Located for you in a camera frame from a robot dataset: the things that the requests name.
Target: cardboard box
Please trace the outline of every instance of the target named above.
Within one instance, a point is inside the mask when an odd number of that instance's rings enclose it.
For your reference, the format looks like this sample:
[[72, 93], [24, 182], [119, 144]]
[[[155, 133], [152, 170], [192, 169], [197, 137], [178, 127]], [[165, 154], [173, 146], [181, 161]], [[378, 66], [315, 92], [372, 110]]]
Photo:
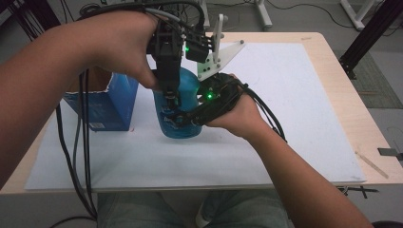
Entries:
[[[127, 131], [139, 83], [124, 74], [94, 67], [89, 70], [89, 128], [93, 131]], [[65, 101], [78, 106], [79, 80], [65, 94]]]

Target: person's leg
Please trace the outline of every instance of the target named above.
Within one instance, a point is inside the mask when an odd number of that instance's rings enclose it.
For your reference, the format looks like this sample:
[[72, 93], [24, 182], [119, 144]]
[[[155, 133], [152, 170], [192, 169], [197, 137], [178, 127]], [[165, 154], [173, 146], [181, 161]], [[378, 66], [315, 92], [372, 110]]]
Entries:
[[275, 189], [214, 191], [204, 201], [206, 227], [288, 227], [287, 214]]
[[158, 193], [98, 194], [98, 227], [177, 228], [184, 227], [179, 216]]

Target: translucent blue bottle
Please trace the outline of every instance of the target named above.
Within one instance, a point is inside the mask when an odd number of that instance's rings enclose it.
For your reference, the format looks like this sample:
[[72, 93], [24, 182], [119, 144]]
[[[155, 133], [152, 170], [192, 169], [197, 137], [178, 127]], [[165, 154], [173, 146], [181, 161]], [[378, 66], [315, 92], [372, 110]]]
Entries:
[[[179, 93], [181, 95], [181, 105], [178, 109], [181, 111], [189, 111], [199, 105], [197, 92], [200, 87], [198, 78], [191, 71], [182, 68], [180, 71]], [[161, 91], [154, 91], [154, 103], [157, 111], [158, 121], [161, 131], [165, 136], [173, 139], [187, 139], [199, 135], [202, 127], [198, 125], [188, 124], [177, 127], [170, 121], [165, 119], [166, 116], [175, 113], [175, 110], [167, 108], [166, 98]]]

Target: wooden table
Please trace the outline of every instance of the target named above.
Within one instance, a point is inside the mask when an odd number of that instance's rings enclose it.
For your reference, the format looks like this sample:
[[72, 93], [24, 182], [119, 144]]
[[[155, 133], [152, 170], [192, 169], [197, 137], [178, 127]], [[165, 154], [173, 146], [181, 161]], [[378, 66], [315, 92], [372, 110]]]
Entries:
[[[227, 32], [223, 42], [237, 41], [240, 37], [245, 42], [303, 44], [367, 178], [363, 184], [403, 183], [403, 168], [397, 159], [379, 155], [377, 148], [389, 148], [389, 145], [321, 34]], [[37, 137], [0, 194], [27, 193], [24, 185], [43, 135], [44, 131]]]

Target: forearm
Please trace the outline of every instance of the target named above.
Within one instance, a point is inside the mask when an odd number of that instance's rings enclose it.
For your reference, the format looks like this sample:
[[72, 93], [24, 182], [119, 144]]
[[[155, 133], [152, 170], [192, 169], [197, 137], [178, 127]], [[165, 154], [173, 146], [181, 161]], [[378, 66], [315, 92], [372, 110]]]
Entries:
[[261, 157], [296, 227], [371, 227], [332, 184], [303, 160], [267, 124], [248, 142]]
[[88, 63], [68, 28], [54, 28], [0, 66], [0, 187]]

